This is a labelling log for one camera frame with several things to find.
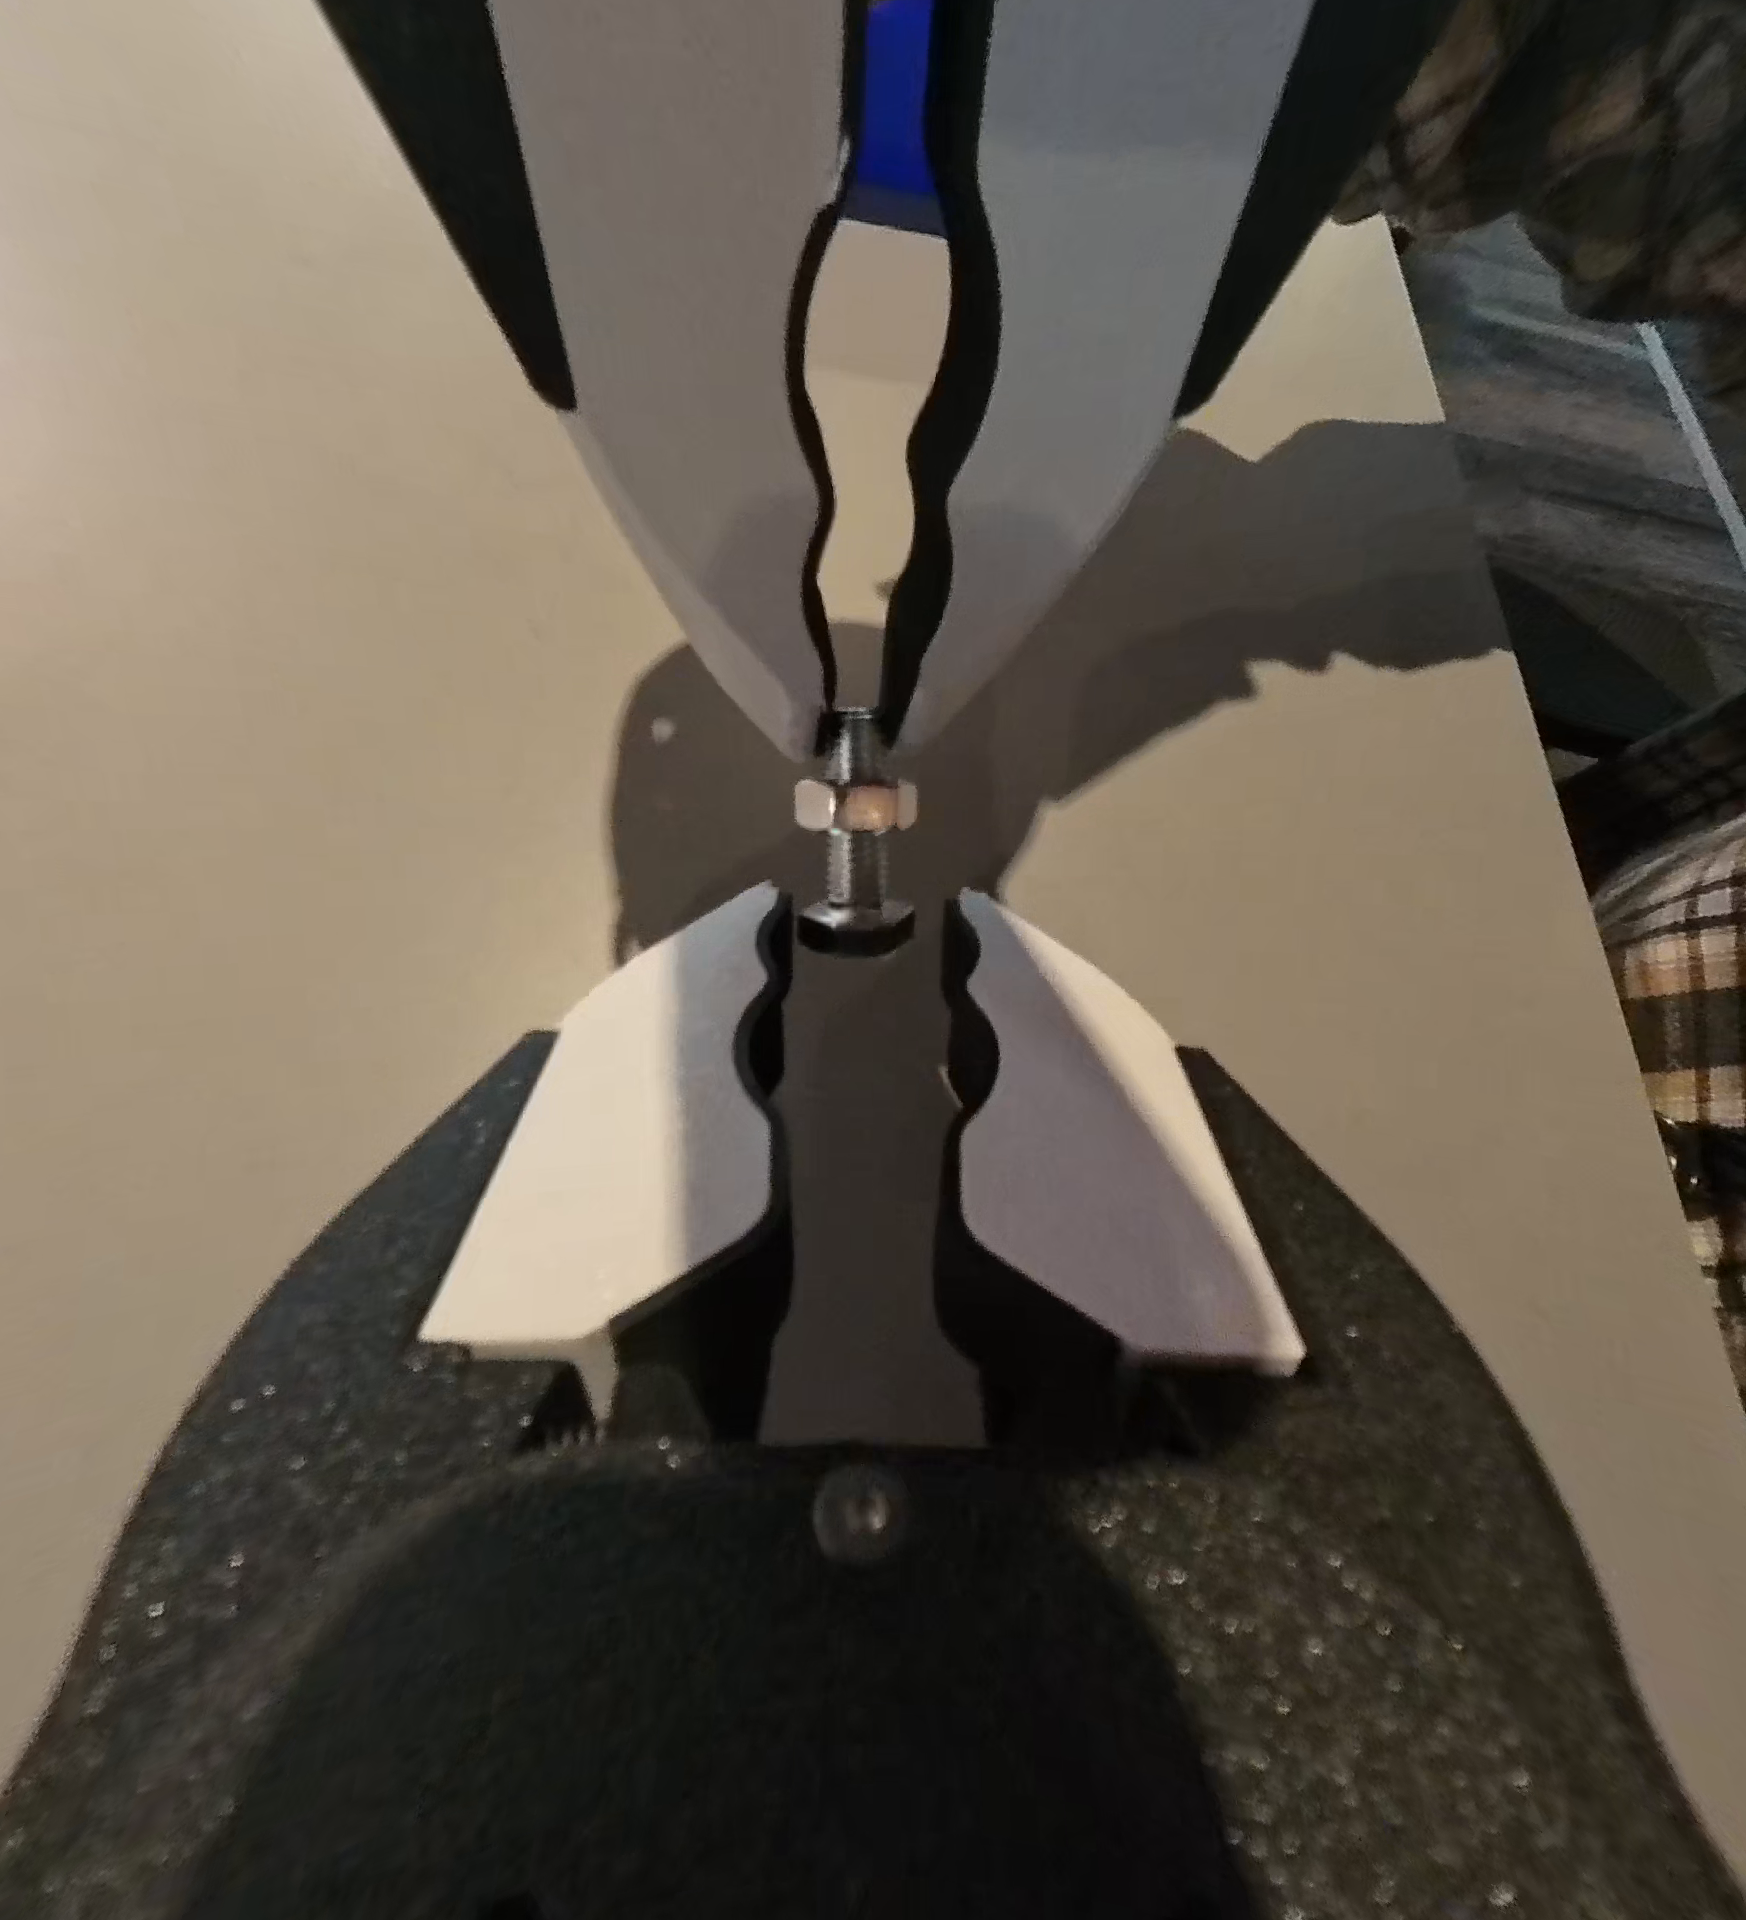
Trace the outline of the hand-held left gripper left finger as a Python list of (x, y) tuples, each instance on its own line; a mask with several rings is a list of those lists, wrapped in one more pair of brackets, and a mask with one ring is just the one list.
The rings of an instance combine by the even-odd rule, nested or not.
[(744, 1056), (785, 998), (779, 887), (640, 951), (565, 1014), (417, 1340), (553, 1360), (612, 1401), (623, 1340), (764, 1228), (773, 1117)]

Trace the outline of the silver hex bolt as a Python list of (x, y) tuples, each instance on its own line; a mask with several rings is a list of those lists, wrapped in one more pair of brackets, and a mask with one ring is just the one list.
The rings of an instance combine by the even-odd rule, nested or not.
[[(907, 781), (888, 769), (869, 707), (833, 715), (815, 781)], [(914, 907), (888, 893), (888, 840), (900, 832), (817, 832), (827, 840), (825, 898), (798, 916), (798, 940), (830, 957), (886, 957), (914, 931)]]

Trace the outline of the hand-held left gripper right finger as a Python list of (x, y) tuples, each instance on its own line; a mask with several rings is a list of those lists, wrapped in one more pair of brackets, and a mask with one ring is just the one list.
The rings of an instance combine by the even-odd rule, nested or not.
[(982, 893), (942, 954), (972, 1241), (1125, 1359), (1290, 1380), (1303, 1336), (1168, 1029)]

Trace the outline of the silver hex nut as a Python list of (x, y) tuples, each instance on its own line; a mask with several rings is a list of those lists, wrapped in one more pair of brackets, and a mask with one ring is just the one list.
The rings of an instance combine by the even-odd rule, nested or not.
[(796, 827), (806, 832), (907, 832), (917, 823), (920, 800), (911, 781), (815, 781), (793, 789)]

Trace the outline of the blue plastic bin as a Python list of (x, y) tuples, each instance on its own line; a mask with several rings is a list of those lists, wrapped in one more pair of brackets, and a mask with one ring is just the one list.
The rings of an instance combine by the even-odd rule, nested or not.
[(842, 218), (942, 240), (928, 156), (934, 2), (860, 2)]

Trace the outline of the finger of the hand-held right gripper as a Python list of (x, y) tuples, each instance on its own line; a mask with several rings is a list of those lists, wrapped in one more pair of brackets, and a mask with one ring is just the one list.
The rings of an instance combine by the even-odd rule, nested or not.
[(833, 488), (803, 312), (847, 154), (847, 2), (491, 2), (572, 438), (728, 698), (806, 761)]
[(1302, 41), (1303, 2), (934, 2), (948, 320), (886, 617), (897, 754), (1001, 677), (1158, 458)]

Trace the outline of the person's right forearm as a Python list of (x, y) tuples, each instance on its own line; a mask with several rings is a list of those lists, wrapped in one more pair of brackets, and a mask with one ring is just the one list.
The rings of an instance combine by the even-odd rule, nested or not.
[(1456, 2), (1333, 217), (1514, 218), (1570, 311), (1690, 323), (1746, 406), (1746, 2)]

